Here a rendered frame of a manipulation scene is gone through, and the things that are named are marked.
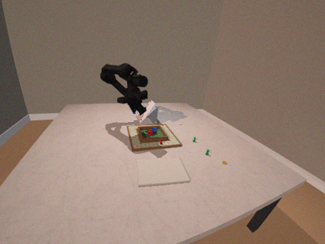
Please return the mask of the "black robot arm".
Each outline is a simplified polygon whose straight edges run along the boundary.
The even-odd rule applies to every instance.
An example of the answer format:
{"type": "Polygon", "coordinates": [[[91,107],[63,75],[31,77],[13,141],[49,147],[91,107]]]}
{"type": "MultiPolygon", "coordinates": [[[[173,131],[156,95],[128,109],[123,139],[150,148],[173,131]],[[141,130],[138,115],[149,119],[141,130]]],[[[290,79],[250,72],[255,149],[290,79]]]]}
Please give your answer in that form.
{"type": "MultiPolygon", "coordinates": [[[[124,97],[127,97],[128,90],[124,88],[124,86],[119,83],[118,80],[116,80],[115,74],[118,74],[122,79],[125,79],[127,81],[127,86],[129,87],[146,87],[148,84],[147,78],[137,73],[138,71],[127,63],[121,64],[119,66],[106,64],[102,68],[100,78],[107,84],[112,84],[124,97]]],[[[136,98],[140,101],[136,109],[140,113],[140,115],[142,115],[146,111],[146,107],[141,104],[141,100],[144,100],[146,96],[148,96],[147,90],[133,90],[132,98],[136,98]]]]}

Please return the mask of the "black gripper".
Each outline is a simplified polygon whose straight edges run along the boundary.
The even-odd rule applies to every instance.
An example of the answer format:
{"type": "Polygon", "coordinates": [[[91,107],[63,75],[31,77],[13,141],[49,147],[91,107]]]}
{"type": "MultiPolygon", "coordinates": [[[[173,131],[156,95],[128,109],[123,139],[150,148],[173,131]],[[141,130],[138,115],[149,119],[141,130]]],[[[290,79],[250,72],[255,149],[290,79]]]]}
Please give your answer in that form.
{"type": "Polygon", "coordinates": [[[127,86],[127,87],[128,87],[128,88],[126,88],[128,90],[127,97],[120,97],[117,99],[117,102],[118,103],[128,103],[128,106],[130,107],[131,111],[134,113],[134,109],[136,112],[138,103],[140,101],[136,98],[132,98],[132,93],[133,93],[133,90],[137,91],[137,89],[139,89],[139,88],[137,88],[136,86],[135,87],[127,86]]]}

